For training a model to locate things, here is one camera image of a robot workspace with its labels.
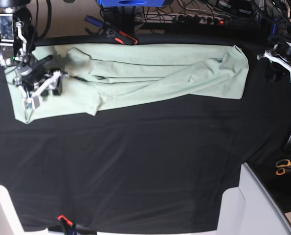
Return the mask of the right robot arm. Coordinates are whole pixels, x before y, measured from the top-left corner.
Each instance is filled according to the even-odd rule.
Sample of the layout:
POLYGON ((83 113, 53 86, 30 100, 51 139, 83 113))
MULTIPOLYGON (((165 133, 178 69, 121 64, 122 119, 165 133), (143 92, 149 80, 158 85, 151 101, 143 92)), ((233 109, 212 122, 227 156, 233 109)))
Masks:
POLYGON ((28 0, 0 0, 0 65, 15 73, 12 83, 20 88, 23 98, 62 94, 60 69, 46 69, 52 55, 36 59, 32 52, 39 39, 37 25, 26 7, 28 0))

